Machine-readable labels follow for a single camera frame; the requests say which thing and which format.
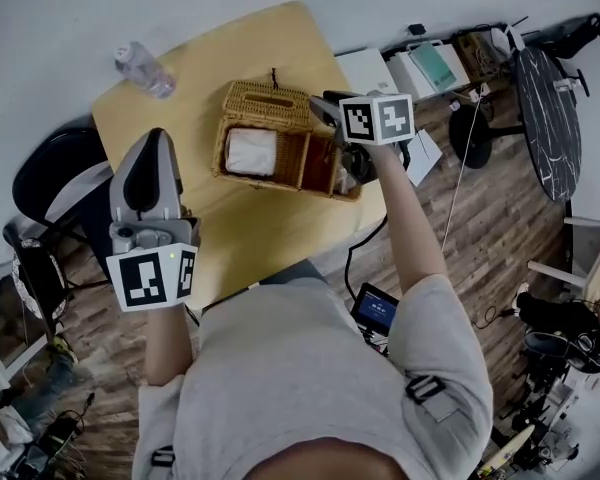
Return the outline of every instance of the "black stand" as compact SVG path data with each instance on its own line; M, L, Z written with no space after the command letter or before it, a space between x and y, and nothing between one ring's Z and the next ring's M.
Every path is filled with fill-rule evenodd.
M486 165L491 157L491 141L506 135L524 133L524 125L490 128L487 119L478 110L473 131L471 132L469 149L467 150L467 138L469 137L475 112L475 107L461 105L458 110L451 114L451 119L449 120L449 140L461 162L466 151L467 159L465 165L471 169L480 169Z

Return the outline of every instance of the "water bottle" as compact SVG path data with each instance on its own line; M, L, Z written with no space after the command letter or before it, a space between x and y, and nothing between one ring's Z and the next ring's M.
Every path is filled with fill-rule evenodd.
M176 88L173 77L158 59L137 41L131 41L118 48L115 58L116 69L125 78L156 98L168 98Z

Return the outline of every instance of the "wicker basket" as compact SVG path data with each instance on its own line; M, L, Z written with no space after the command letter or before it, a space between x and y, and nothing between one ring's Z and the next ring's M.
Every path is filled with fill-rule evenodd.
M334 193L340 151L332 134L309 128L309 97L302 91L274 89L249 81L233 82L224 101L211 170L214 176L247 183L355 201L361 188L346 195ZM225 168L227 135L232 128L260 128L277 134L276 165L272 176L230 173Z

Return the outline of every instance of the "shoe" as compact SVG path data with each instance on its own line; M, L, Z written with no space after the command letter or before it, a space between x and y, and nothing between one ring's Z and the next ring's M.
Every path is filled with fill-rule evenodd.
M529 291L529 283L522 283L518 286L518 290L516 291L516 296L511 301L511 307L514 309L514 314L518 316L520 314L520 308L518 307L518 295L521 293L526 293Z
M55 352L57 354L67 356L71 359L73 364L78 364L78 356L75 354L71 345L64 339L64 337L60 334L53 337L53 341L49 345L51 352Z

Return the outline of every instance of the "gray t-shirt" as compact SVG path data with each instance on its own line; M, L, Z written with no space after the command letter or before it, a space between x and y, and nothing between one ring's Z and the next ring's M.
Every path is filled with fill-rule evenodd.
M487 444L491 385L444 276L404 295L388 359L316 279L222 303L205 314L200 339L185 376L140 388L134 480L242 480L282 450L324 437L388 455L410 480L466 479ZM444 391L416 404L405 387L420 376L437 377ZM152 467L165 446L173 446L172 468Z

